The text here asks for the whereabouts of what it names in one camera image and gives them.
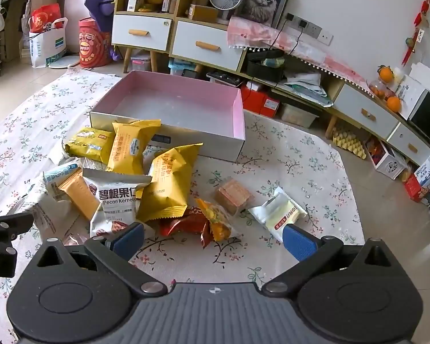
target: egg tray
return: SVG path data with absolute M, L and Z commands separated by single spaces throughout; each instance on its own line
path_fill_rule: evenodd
M 363 144 L 350 132 L 333 129 L 333 143 L 344 150 L 348 150 L 359 158 L 365 160 L 366 152 Z

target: white drawer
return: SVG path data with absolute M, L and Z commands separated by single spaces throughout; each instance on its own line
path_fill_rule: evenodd
M 115 14 L 111 42 L 165 51 L 171 25 L 172 19 Z
M 398 124 L 398 120 L 381 106 L 347 84 L 339 92 L 334 107 L 383 139 L 387 139 Z
M 430 156 L 430 148 L 425 142 L 402 123 L 398 123 L 387 142 L 417 165 L 421 165 Z
M 228 47 L 224 30 L 179 21 L 172 54 L 235 71 L 242 49 Z

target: power cord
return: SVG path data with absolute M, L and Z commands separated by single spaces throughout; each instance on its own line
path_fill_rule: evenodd
M 285 21 L 283 22 L 282 28 L 280 29 L 279 33 L 278 33 L 278 34 L 277 34 L 277 36 L 275 37 L 275 39 L 274 39 L 274 41 L 272 42 L 271 46 L 269 46 L 269 48 L 268 48 L 267 50 L 271 50 L 271 48 L 274 46 L 275 42 L 276 42 L 276 41 L 277 41 L 277 39 L 279 38 L 279 36 L 280 36 L 280 34 L 282 33 L 283 29 L 285 28 L 285 24 L 287 24 L 287 22 L 288 22 L 288 20 L 287 20 L 287 19 L 285 19 Z M 255 76 L 253 76 L 253 77 L 252 77 L 252 80 L 250 80 L 250 81 L 254 81 L 254 80 L 255 80 L 255 77 L 256 77 L 257 75 L 258 75 L 258 67 L 256 68 Z M 250 97 L 250 95 L 252 94 L 252 88 L 253 88 L 253 84 L 251 84 L 251 85 L 250 85 L 249 95 L 248 95 L 248 96 L 246 96 L 246 98 L 244 99 L 244 101 L 246 101 L 246 100 Z
M 293 47 L 292 51 L 290 53 L 288 53 L 288 55 L 291 55 L 293 53 L 293 51 L 296 49 L 296 47 L 298 46 L 299 39 L 301 38 L 301 35 L 303 34 L 303 31 L 304 31 L 304 27 L 301 27 L 301 33 L 299 34 L 298 39 L 296 40 L 296 45 Z M 278 82 L 275 83 L 275 86 L 273 87 L 272 90 L 274 90 L 275 88 L 277 88 L 277 85 L 279 85 L 279 82 L 280 81 L 278 81 Z

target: cat painting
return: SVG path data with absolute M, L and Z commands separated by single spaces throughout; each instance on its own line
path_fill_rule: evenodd
M 271 27 L 279 4 L 280 0 L 246 0 L 241 16 Z

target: red box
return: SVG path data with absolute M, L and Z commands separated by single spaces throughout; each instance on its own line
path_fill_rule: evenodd
M 273 118 L 279 102 L 270 98 L 264 91 L 250 90 L 246 85 L 241 87 L 242 103 L 245 110 L 255 112 L 256 114 L 264 115 Z
M 414 174 L 409 176 L 409 179 L 404 183 L 404 188 L 409 197 L 414 202 L 420 202 L 421 199 L 427 194 L 428 189 L 422 188 Z

